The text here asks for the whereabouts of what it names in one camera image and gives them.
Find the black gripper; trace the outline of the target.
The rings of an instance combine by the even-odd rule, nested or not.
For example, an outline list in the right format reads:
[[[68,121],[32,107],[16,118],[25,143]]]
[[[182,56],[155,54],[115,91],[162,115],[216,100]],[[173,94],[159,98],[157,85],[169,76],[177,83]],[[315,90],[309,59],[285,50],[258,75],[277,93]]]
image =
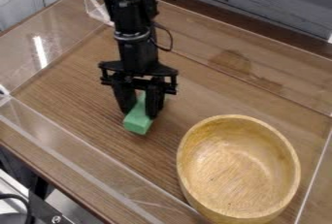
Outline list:
[[[165,94],[177,94],[178,70],[159,62],[158,47],[147,37],[114,36],[119,59],[102,61],[102,84],[108,85],[125,114],[137,104],[137,90],[146,90],[145,113],[154,119],[163,109]]]

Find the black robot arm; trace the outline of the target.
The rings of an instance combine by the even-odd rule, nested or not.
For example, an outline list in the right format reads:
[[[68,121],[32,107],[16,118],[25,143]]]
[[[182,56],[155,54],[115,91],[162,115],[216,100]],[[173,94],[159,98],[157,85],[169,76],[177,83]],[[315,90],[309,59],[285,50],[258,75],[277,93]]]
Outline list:
[[[103,0],[121,58],[99,63],[102,84],[112,88],[119,109],[134,108],[137,92],[145,92],[145,114],[155,118],[165,96],[177,92],[178,70],[159,62],[154,19],[157,0]]]

